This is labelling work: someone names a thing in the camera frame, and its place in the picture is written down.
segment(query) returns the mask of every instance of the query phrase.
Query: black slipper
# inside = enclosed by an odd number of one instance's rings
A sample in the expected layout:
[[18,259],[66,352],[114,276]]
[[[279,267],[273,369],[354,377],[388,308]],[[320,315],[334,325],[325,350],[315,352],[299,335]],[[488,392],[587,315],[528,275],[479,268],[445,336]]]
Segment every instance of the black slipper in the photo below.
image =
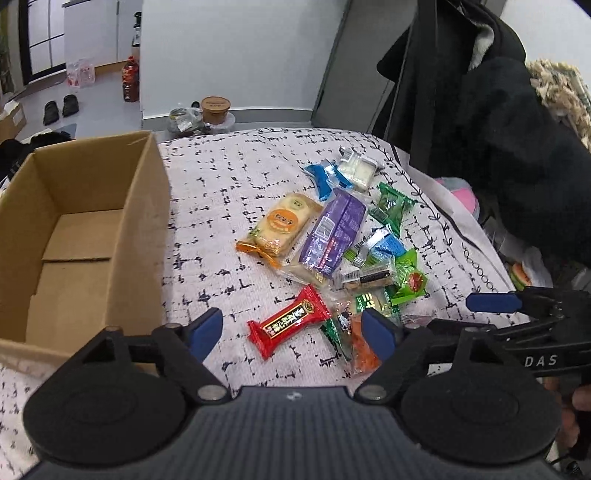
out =
[[64,109],[61,111],[63,116],[70,116],[78,113],[78,98],[73,93],[64,97]]
[[60,111],[57,107],[57,103],[53,100],[47,102],[45,105],[45,114],[43,115],[43,125],[50,125],[57,122],[60,119]]

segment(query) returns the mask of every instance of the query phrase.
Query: open cardboard box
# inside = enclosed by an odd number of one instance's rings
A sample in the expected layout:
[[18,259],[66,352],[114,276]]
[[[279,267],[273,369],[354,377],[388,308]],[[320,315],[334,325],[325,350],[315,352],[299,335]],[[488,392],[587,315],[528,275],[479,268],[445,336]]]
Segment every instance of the open cardboard box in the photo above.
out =
[[32,153],[0,199],[0,361],[60,365],[107,325],[161,325],[169,210],[150,132]]

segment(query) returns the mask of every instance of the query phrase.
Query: white cabinet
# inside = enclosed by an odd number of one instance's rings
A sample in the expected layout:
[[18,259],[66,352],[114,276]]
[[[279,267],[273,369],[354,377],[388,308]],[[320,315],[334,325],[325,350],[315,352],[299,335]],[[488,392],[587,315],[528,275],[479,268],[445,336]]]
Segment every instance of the white cabinet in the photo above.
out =
[[91,59],[95,66],[131,55],[134,13],[143,0],[71,0],[64,4],[66,61]]
[[117,0],[73,0],[64,4],[66,61],[95,66],[117,61]]

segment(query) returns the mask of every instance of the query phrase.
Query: wall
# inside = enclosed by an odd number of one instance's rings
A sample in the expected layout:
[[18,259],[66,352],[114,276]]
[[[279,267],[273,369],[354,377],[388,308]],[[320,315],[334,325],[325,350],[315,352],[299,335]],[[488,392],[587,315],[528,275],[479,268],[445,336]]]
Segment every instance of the wall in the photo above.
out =
[[311,113],[346,4],[347,0],[145,0],[144,118],[167,115],[179,102],[190,105],[209,95],[227,97],[233,110]]
[[508,0],[501,18],[519,35],[528,60],[576,65],[591,85],[591,18],[573,0]]

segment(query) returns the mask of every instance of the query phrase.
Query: transparent plastic wrapper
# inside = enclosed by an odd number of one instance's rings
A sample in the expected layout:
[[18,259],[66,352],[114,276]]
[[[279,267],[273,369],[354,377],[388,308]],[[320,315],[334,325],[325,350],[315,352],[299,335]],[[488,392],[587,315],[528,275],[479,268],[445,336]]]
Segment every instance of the transparent plastic wrapper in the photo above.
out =
[[290,193],[259,220],[246,238],[236,243],[236,250],[259,254],[273,267],[281,268],[300,232],[321,211],[322,205],[306,195]]
[[337,272],[333,277],[335,290],[347,290],[351,293],[362,290],[369,290],[377,287],[393,285],[396,280],[396,267],[394,259],[362,267],[343,275]]
[[198,108],[178,107],[168,114],[168,131],[175,135],[189,135],[203,130],[203,115]]
[[380,365],[378,357],[364,340],[361,332],[361,314],[374,308],[397,326],[402,326],[400,310],[385,304],[383,292],[372,292],[332,299],[332,316],[320,330],[346,361],[352,375],[372,372]]
[[95,84],[95,66],[88,59],[78,60],[78,77],[80,79],[80,87],[90,87]]
[[366,192],[374,176],[378,170],[384,167],[373,158],[357,153],[353,148],[348,148],[341,151],[341,162],[339,163],[339,171],[351,181],[355,187]]
[[72,93],[80,90],[80,72],[77,61],[69,61],[66,63],[66,82]]

